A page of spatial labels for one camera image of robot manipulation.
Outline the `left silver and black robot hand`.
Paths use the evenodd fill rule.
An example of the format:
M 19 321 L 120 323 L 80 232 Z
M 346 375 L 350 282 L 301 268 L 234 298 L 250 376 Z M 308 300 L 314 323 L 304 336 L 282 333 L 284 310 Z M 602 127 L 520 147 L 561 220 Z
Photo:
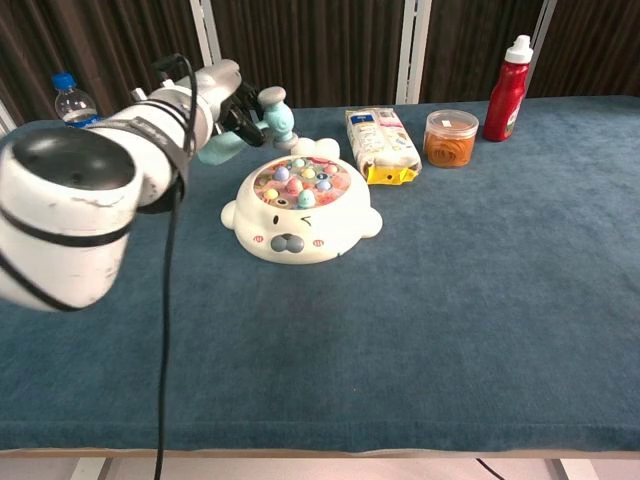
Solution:
M 258 123 L 264 110 L 258 101 L 258 91 L 242 79 L 234 60 L 219 63 L 197 72 L 199 95 L 210 105 L 214 118 L 210 139 L 260 147 L 265 141 L 264 127 Z

